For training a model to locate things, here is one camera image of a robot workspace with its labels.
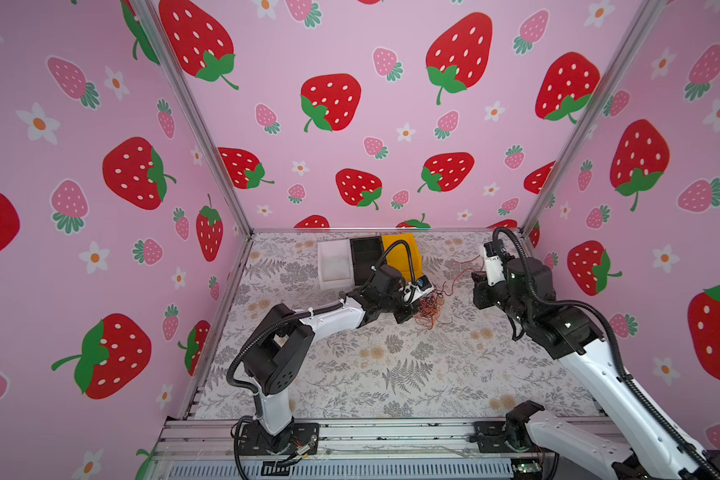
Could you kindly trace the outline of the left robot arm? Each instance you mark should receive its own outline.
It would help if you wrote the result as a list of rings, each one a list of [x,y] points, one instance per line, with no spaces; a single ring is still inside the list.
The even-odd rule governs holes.
[[[307,310],[292,310],[283,303],[272,307],[232,360],[226,381],[252,394],[252,424],[274,444],[294,428],[288,388],[313,343],[365,327],[384,314],[405,323],[433,290],[427,276],[415,275],[410,242],[396,240],[371,267],[368,279],[336,302]]]

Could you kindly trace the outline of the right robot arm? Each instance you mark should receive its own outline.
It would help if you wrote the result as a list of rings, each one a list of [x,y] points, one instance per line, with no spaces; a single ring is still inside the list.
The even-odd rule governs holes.
[[[474,305],[503,311],[513,340],[529,338],[566,368],[625,439],[610,442],[525,401],[505,417],[510,448],[550,450],[601,479],[720,479],[720,450],[685,433],[626,370],[596,308],[557,299],[551,270],[506,227],[493,230],[482,252],[485,269],[471,275]]]

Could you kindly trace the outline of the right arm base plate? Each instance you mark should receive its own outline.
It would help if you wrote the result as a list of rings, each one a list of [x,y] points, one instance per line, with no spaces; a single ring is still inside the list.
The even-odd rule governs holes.
[[[477,421],[474,432],[467,439],[477,445],[481,453],[546,454],[551,450],[542,448],[530,440],[526,433],[514,427],[508,431],[505,421]]]

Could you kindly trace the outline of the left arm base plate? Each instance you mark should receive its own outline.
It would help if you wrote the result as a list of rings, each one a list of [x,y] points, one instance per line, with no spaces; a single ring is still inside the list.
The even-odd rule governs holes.
[[[315,454],[319,434],[319,423],[291,422],[282,432],[273,435],[256,421],[244,423],[235,437],[239,453],[243,456],[290,456]]]

